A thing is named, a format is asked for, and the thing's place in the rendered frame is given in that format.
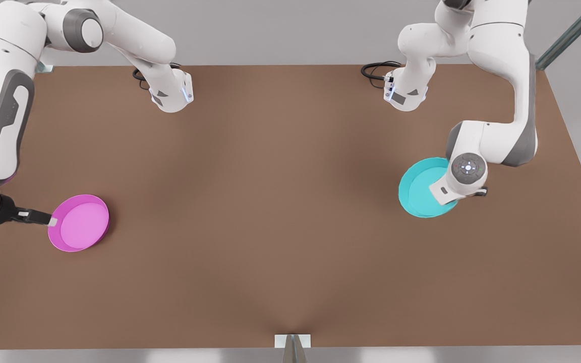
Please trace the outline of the blue plate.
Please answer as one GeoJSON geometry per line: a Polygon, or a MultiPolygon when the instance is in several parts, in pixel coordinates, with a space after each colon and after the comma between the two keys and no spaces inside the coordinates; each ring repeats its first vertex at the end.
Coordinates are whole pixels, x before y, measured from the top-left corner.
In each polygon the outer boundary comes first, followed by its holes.
{"type": "Polygon", "coordinates": [[[457,201],[440,205],[429,190],[431,184],[443,177],[448,165],[445,158],[426,158],[406,170],[397,192],[405,211],[419,218],[434,218],[456,207],[457,201]]]}

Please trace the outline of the pink plate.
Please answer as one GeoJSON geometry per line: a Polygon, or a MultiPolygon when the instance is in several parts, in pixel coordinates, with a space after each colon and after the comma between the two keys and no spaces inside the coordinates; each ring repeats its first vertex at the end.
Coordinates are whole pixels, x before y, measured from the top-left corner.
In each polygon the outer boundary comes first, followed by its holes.
{"type": "Polygon", "coordinates": [[[76,195],[62,202],[51,214],[59,220],[47,227],[49,241],[66,252],[82,251],[101,241],[110,227],[110,212],[104,200],[94,195],[76,195]]]}

